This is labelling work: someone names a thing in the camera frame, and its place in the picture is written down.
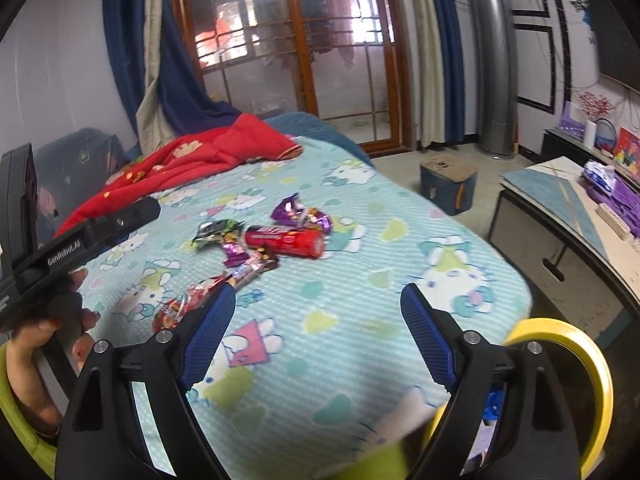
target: television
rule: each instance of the television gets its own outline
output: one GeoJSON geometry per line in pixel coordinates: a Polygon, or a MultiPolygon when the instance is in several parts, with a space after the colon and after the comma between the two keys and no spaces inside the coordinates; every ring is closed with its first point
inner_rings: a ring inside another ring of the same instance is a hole
{"type": "Polygon", "coordinates": [[[600,73],[640,92],[640,48],[609,0],[588,0],[600,73]]]}

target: drawer handle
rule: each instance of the drawer handle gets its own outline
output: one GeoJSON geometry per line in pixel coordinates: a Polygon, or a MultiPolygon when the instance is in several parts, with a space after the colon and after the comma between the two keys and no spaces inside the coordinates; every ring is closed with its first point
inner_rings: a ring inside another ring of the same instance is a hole
{"type": "Polygon", "coordinates": [[[564,282],[564,274],[547,258],[542,258],[542,264],[545,266],[545,269],[553,274],[556,280],[560,283],[564,282]]]}

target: drawer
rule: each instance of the drawer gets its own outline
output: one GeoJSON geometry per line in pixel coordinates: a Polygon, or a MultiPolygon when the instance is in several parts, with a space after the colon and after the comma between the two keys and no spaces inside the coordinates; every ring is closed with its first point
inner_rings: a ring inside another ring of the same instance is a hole
{"type": "Polygon", "coordinates": [[[490,242],[529,278],[568,322],[601,347],[631,321],[621,301],[563,240],[509,200],[500,200],[490,242]]]}

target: yellow ring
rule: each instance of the yellow ring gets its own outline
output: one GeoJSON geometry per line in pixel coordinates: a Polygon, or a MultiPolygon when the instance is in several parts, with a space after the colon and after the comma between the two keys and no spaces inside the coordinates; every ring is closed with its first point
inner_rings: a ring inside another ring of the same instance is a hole
{"type": "MultiPolygon", "coordinates": [[[[613,381],[607,361],[589,336],[579,328],[558,319],[545,317],[524,319],[507,336],[504,345],[511,346],[531,340],[551,341],[564,346],[573,352],[587,369],[593,387],[596,413],[591,437],[580,457],[580,474],[583,479],[587,478],[602,452],[613,416],[613,381]]],[[[445,407],[446,404],[443,404],[436,410],[425,432],[424,444],[435,432],[445,407]]]]}

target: metal screw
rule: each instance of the metal screw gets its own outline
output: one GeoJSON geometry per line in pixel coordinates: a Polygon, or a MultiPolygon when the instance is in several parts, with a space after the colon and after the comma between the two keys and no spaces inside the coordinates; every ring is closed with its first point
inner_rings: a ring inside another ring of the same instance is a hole
{"type": "Polygon", "coordinates": [[[102,352],[105,352],[107,348],[109,348],[109,342],[106,339],[100,339],[100,341],[98,341],[94,345],[94,351],[97,354],[101,354],[102,352]]]}
{"type": "Polygon", "coordinates": [[[174,338],[174,333],[171,330],[161,330],[156,334],[156,341],[159,343],[168,343],[174,338]]]}
{"type": "Polygon", "coordinates": [[[474,332],[473,330],[465,332],[463,337],[465,338],[465,341],[470,345],[477,345],[480,342],[480,334],[478,332],[474,332]]]}
{"type": "Polygon", "coordinates": [[[542,346],[540,346],[540,343],[537,341],[529,341],[527,343],[527,349],[532,354],[539,354],[540,352],[542,352],[542,346]]]}

